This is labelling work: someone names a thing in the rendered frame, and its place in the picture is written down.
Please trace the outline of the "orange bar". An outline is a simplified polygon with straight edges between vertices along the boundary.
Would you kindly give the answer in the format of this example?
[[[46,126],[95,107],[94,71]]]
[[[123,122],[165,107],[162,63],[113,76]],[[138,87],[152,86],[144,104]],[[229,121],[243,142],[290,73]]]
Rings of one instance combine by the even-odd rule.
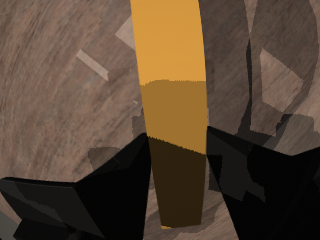
[[[201,224],[207,89],[199,0],[131,0],[161,228]]]

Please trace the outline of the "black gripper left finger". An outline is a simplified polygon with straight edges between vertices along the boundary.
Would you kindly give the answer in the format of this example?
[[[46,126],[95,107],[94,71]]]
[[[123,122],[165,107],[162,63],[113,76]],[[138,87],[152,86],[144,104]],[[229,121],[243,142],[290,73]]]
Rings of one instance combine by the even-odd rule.
[[[88,232],[95,240],[143,240],[151,183],[147,133],[77,183],[3,177],[0,193],[21,220]]]

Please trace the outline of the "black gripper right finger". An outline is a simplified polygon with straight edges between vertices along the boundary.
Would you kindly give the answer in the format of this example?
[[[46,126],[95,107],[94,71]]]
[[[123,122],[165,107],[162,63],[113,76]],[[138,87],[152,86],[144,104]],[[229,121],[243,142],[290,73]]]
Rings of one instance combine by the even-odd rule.
[[[205,155],[239,240],[272,240],[320,176],[320,147],[288,156],[219,128],[207,127]]]

